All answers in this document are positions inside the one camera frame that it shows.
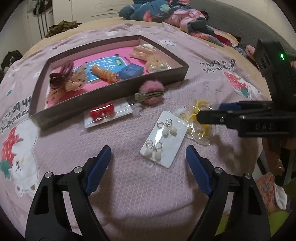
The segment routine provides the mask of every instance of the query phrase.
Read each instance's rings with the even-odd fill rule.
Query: white card
[[[90,111],[88,110],[84,112],[84,127],[89,128],[92,126],[100,125],[105,122],[115,120],[119,117],[123,117],[133,112],[132,108],[130,107],[128,102],[125,100],[125,98],[114,100],[111,103],[114,106],[114,115],[106,116],[105,118],[102,118],[100,120],[93,121],[93,119],[89,114]]]
[[[177,129],[177,134],[175,136],[168,134],[167,137],[163,136],[163,128],[159,129],[157,127],[157,123],[159,121],[165,123],[167,119],[172,120],[172,126]],[[158,151],[161,151],[161,159],[157,161],[154,157],[155,151],[153,151],[150,157],[146,157],[165,168],[170,168],[172,165],[174,158],[181,146],[181,143],[186,135],[187,132],[187,123],[185,123],[182,119],[174,116],[173,114],[163,111],[158,118],[156,124],[154,125],[150,135],[148,136],[147,140],[151,140],[154,144],[161,142],[162,148]],[[144,143],[143,147],[140,150],[140,154],[145,156],[145,150],[147,149],[146,143]]]

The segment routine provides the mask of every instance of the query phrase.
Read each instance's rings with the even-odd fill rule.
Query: metal screw
[[[75,167],[74,172],[75,173],[80,173],[82,171],[81,167]]]
[[[247,178],[247,179],[251,179],[251,178],[252,178],[252,175],[249,174],[249,173],[245,173],[244,176],[245,176],[245,178]]]
[[[45,177],[46,178],[50,178],[52,176],[52,173],[51,172],[47,172],[47,173],[45,173]]]
[[[219,167],[215,168],[215,173],[221,174],[223,172],[223,170]]]

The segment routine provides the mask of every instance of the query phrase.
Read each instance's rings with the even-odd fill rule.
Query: blue label
[[[97,80],[99,78],[91,72],[91,67],[95,64],[114,73],[118,73],[122,68],[127,66],[125,61],[119,56],[105,57],[89,62],[87,63],[87,67],[85,70],[87,82]]]

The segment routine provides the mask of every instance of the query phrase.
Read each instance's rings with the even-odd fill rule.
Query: plastic bag
[[[138,103],[128,103],[125,98],[120,98],[84,112],[84,127],[89,128],[112,121],[128,114],[138,113]]]
[[[201,110],[213,110],[215,107],[208,101],[199,100],[196,101],[192,108],[187,109],[181,107],[174,112],[174,115],[187,123],[187,134],[186,137],[195,141],[196,143],[209,146],[211,145],[211,138],[215,132],[215,125],[200,124],[196,120],[196,114]]]

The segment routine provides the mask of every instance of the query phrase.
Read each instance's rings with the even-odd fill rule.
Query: human hand
[[[277,176],[281,176],[285,169],[278,154],[270,150],[268,138],[262,138],[262,145],[265,152],[265,157],[269,167],[269,171]],[[296,138],[286,138],[281,140],[281,147],[289,150],[296,149]]]

